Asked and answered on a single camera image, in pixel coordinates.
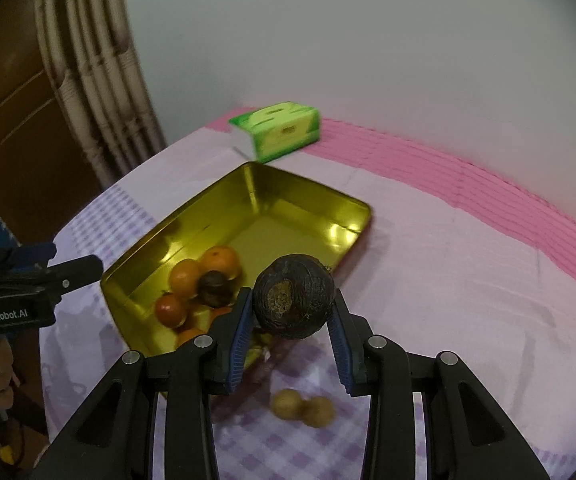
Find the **small red tomato with stem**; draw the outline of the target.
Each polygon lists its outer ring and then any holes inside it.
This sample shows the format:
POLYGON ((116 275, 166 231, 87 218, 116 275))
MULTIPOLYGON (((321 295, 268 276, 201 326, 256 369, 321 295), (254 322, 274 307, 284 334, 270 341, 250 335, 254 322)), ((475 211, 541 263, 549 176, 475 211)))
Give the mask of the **small red tomato with stem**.
POLYGON ((154 303, 154 316, 164 326, 177 328, 187 318, 187 309, 173 294, 166 292, 154 303))

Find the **oval orange mandarin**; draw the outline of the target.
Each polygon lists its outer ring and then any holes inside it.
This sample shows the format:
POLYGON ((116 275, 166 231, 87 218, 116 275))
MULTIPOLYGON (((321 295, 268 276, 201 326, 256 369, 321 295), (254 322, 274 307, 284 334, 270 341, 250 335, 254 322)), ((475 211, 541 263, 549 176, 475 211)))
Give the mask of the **oval orange mandarin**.
POLYGON ((202 268, 197 260, 184 259, 169 271, 169 291, 179 300, 192 300, 198 296, 202 268))

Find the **dark passion fruit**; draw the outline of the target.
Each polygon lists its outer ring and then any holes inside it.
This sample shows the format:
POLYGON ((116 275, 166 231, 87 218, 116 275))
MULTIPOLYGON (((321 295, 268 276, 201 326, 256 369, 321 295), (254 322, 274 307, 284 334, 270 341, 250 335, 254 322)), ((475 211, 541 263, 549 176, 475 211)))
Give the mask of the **dark passion fruit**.
POLYGON ((264 333, 305 339, 330 318, 336 291, 330 271, 318 259, 285 255, 257 277, 252 289, 253 314, 264 333))
POLYGON ((198 298, 213 309, 227 307, 233 302, 233 281, 219 271, 204 273, 198 282, 198 298))

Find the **green tomato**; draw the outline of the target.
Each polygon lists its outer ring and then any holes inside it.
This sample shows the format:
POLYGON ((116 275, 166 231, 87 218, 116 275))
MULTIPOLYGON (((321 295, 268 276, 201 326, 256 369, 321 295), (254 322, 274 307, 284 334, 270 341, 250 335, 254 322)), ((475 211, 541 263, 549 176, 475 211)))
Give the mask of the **green tomato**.
POLYGON ((245 369, 257 362, 265 362, 269 356, 269 350, 266 346, 251 346, 245 354, 245 369))

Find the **right brown longan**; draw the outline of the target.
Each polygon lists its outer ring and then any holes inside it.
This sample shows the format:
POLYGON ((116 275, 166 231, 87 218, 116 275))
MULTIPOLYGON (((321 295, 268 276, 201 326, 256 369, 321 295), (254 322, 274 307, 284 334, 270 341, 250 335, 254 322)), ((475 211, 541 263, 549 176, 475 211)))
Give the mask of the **right brown longan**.
POLYGON ((337 411, 327 396, 313 396, 303 403, 301 421, 311 428, 325 428, 337 418, 337 411))

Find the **brown longan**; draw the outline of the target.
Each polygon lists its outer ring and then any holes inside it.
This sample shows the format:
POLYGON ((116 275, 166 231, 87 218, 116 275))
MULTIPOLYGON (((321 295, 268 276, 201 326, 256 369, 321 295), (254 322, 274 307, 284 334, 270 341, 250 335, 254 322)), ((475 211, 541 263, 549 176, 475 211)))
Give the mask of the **brown longan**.
POLYGON ((301 421, 311 428, 325 428, 337 418, 337 411, 327 396, 313 396, 303 403, 301 421))
POLYGON ((281 389, 271 398, 271 412, 282 420, 299 420, 304 400, 297 390, 281 389))

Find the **pink and purple tablecloth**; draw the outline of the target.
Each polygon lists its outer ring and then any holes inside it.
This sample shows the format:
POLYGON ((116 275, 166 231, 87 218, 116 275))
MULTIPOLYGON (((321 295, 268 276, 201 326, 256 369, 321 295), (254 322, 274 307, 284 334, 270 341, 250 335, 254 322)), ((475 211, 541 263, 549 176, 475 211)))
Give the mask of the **pink and purple tablecloth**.
MULTIPOLYGON (((323 120, 319 143, 275 167, 373 208, 343 296, 407 351, 452 350, 530 442, 553 479, 576 471, 576 222, 493 174, 390 133, 323 120)), ((56 261, 105 266, 243 162, 220 119, 93 200, 56 237, 56 261)), ((65 296, 40 333, 49 439, 125 350, 98 285, 65 296)), ((215 425, 221 478, 358 479, 369 400, 340 385, 327 330, 302 341, 232 418, 215 425), (329 396, 328 428, 283 422, 270 393, 329 396)))

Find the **left brown longan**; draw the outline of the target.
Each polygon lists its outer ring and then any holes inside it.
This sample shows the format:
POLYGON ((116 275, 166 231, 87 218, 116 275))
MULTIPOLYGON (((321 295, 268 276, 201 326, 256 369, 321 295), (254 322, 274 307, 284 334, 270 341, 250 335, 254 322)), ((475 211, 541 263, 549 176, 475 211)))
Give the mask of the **left brown longan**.
POLYGON ((297 390, 281 389, 271 398, 271 412, 282 420, 299 420, 304 400, 297 390))

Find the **gold and maroon toffee tin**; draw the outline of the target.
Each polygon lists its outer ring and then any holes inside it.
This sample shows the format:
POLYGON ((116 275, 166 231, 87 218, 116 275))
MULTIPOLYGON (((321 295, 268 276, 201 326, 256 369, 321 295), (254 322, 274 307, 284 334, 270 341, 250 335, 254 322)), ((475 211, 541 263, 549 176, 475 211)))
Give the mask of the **gold and maroon toffee tin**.
POLYGON ((144 356, 175 349, 173 330, 153 307, 169 271, 212 246, 240 258, 239 287, 251 287, 277 258, 317 258, 342 283, 361 258, 373 211, 322 183, 258 162, 246 162, 171 212, 102 275, 100 288, 128 348, 144 356))

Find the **green tissue pack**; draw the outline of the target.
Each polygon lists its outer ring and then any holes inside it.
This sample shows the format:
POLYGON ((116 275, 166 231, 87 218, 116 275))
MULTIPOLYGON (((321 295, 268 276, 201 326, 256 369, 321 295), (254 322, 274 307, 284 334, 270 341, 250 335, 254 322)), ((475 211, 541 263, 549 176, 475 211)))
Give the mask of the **green tissue pack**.
POLYGON ((271 162, 320 138, 315 107, 282 102, 228 119, 233 148, 253 162, 271 162))

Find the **rattan chair frame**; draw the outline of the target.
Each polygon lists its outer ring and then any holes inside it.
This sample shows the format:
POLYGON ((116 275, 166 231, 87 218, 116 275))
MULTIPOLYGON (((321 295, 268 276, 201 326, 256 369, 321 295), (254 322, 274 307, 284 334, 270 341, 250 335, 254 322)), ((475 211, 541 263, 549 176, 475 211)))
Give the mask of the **rattan chair frame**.
POLYGON ((103 188, 166 146, 125 0, 35 0, 38 45, 74 140, 103 188))

